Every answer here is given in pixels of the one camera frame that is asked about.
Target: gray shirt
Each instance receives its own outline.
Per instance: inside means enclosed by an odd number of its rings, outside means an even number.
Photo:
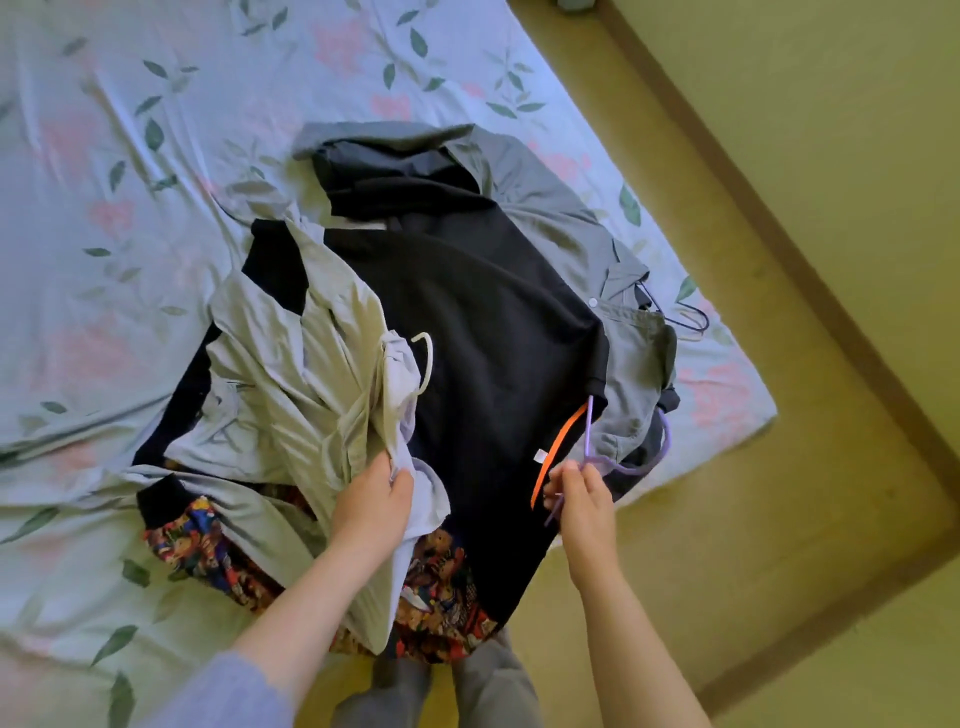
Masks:
[[[236,652],[221,652],[138,728],[288,728],[295,715],[258,667]]]

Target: person's left hand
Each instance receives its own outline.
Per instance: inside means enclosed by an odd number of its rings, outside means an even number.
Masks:
[[[400,471],[390,483],[390,456],[377,455],[337,496],[330,544],[356,547],[376,559],[376,568],[399,546],[410,519],[414,478]]]

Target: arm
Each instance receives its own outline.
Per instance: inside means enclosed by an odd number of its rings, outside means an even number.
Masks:
[[[413,477],[381,452],[337,497],[326,551],[140,728],[288,728],[357,592],[403,539]]]
[[[330,545],[233,644],[298,707],[357,592],[403,539],[414,481],[381,452],[337,498]]]
[[[605,728],[709,728],[616,556],[613,499],[600,473],[568,461],[550,474],[544,505],[564,493],[561,534],[587,618],[593,683]]]

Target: forearm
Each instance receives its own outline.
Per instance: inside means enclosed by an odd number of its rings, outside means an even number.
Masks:
[[[696,696],[619,570],[583,589],[605,728],[708,728]]]
[[[320,669],[347,607],[379,566],[362,545],[334,541],[233,645],[294,709]]]

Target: bed sheet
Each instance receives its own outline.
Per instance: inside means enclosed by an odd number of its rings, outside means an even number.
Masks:
[[[172,581],[124,475],[240,264],[264,191],[323,220],[305,122],[476,122],[523,140],[652,269],[683,340],[674,447],[626,501],[776,413],[501,0],[14,0],[0,8],[0,706],[123,728],[250,617]]]

